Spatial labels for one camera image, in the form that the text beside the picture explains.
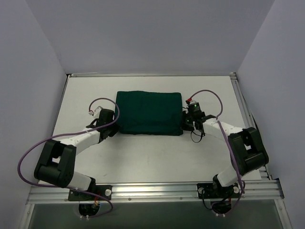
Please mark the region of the dark green surgical drape cloth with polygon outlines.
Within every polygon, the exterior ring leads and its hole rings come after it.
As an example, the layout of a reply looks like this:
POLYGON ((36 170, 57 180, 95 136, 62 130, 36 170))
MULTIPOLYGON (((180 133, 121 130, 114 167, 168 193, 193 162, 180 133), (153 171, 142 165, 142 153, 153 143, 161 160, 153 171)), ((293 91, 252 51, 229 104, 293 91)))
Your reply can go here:
POLYGON ((183 134, 181 93, 118 91, 115 115, 119 132, 125 135, 183 134))

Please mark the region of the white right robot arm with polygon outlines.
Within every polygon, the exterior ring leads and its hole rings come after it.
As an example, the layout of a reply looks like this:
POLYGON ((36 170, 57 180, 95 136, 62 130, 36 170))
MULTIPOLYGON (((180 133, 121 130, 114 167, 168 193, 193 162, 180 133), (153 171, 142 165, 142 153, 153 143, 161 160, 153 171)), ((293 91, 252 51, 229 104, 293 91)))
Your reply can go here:
POLYGON ((213 177, 212 192, 217 197, 224 196, 229 187, 243 185, 242 177, 269 163, 261 135, 254 127, 241 128, 219 121, 214 115, 206 115, 198 102, 186 101, 183 111, 182 130, 198 131, 199 137, 211 135, 223 140, 229 150, 230 165, 213 177))

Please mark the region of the aluminium back frame rail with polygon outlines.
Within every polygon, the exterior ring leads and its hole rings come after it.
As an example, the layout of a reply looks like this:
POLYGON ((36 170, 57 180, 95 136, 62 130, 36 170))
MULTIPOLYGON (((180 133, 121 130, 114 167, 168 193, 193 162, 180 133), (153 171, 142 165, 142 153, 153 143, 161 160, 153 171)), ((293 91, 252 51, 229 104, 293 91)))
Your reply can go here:
POLYGON ((158 77, 158 76, 229 76, 237 77, 236 73, 204 74, 204 73, 71 73, 70 77, 158 77))

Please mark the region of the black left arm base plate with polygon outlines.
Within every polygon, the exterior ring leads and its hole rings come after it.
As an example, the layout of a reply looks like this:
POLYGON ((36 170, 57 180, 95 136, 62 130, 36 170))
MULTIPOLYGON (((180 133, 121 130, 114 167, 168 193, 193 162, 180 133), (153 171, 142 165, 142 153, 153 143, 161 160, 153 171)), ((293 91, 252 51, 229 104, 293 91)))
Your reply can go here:
MULTIPOLYGON (((112 185, 96 185, 94 190, 88 190, 93 194, 102 196, 107 200, 111 200, 112 198, 112 185)), ((101 198, 93 196, 91 194, 85 194, 81 192, 77 192, 75 190, 70 190, 68 195, 69 201, 95 201, 101 200, 101 198)))

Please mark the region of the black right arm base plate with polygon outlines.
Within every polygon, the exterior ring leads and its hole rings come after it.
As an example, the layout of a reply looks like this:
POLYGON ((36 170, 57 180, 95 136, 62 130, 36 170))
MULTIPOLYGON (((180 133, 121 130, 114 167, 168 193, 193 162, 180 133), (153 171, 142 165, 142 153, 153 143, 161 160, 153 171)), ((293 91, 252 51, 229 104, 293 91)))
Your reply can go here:
POLYGON ((229 187, 217 187, 213 183, 197 183, 198 198, 200 199, 223 199, 238 198, 240 190, 237 184, 229 187))

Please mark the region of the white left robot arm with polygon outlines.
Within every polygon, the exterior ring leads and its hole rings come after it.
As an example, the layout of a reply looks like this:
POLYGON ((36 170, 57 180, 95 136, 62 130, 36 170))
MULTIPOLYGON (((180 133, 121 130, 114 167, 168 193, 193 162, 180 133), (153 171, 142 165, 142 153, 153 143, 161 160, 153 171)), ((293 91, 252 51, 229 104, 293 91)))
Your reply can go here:
POLYGON ((94 120, 83 129, 83 134, 46 141, 34 170, 36 179, 61 188, 78 189, 85 200, 95 197, 95 179, 74 171, 76 156, 90 146, 113 137, 119 126, 114 123, 113 110, 98 107, 94 116, 94 120))

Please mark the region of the aluminium front frame rail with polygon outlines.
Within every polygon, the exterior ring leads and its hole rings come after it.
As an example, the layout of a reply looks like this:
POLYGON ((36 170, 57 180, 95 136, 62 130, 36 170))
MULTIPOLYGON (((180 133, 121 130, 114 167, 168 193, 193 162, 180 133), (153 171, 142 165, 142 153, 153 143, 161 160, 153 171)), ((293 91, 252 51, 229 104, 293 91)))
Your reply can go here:
MULTIPOLYGON (((104 191, 112 203, 149 203, 149 202, 193 202, 199 201, 207 188, 198 182, 176 183, 117 183, 110 184, 111 190, 104 191)), ((278 180, 247 181, 241 200, 276 200, 284 194, 278 180)), ((80 193, 63 188, 32 187, 27 199, 28 204, 72 204, 92 203, 93 200, 76 200, 80 193)))

